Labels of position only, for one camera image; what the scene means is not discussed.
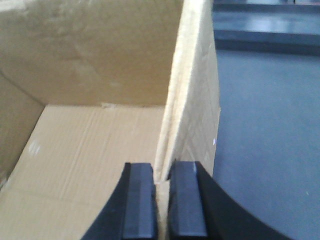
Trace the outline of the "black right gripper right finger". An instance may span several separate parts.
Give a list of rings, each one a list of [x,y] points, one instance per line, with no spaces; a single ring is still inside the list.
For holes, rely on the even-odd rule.
[[[171,240],[281,240],[213,180],[199,162],[177,161],[170,171]]]

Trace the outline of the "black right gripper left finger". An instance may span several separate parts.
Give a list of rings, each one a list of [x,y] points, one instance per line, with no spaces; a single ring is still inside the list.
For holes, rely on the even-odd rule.
[[[157,240],[158,220],[153,169],[125,163],[110,198],[83,240]]]

